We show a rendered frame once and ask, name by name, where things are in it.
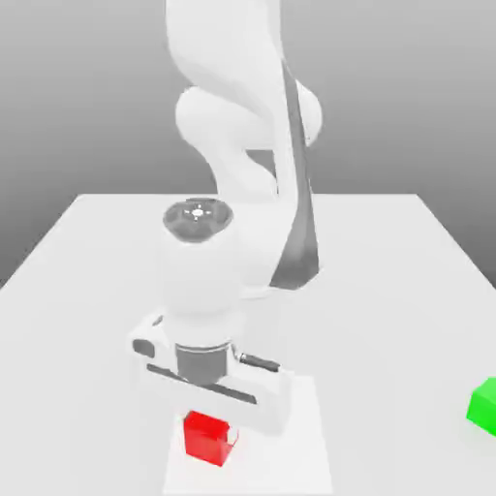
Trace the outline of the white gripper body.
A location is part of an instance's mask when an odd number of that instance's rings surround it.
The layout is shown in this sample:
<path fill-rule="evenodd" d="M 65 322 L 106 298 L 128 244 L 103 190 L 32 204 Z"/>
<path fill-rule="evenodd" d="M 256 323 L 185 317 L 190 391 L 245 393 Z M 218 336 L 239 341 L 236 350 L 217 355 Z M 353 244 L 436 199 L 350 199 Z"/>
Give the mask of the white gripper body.
<path fill-rule="evenodd" d="M 141 361 L 147 384 L 181 412 L 196 411 L 266 435 L 279 435 L 291 410 L 294 374 L 258 356 L 230 356 L 227 375 L 205 386 L 191 383 L 150 358 Z"/>

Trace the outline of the small green cube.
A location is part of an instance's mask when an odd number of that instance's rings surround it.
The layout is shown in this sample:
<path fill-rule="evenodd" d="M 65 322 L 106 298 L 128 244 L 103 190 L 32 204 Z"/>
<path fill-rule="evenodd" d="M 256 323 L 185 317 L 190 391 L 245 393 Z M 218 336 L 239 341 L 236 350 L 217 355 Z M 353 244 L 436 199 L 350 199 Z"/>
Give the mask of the small green cube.
<path fill-rule="evenodd" d="M 487 378 L 473 390 L 466 418 L 496 437 L 496 377 Z"/>

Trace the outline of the small red cube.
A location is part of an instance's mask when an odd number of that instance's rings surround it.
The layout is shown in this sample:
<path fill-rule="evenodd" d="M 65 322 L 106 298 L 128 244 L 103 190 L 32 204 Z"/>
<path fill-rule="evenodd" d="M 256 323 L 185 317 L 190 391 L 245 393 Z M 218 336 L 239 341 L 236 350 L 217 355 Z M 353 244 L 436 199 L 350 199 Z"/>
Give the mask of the small red cube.
<path fill-rule="evenodd" d="M 183 420 L 185 451 L 188 455 L 222 467 L 232 450 L 228 450 L 229 423 L 196 411 Z"/>

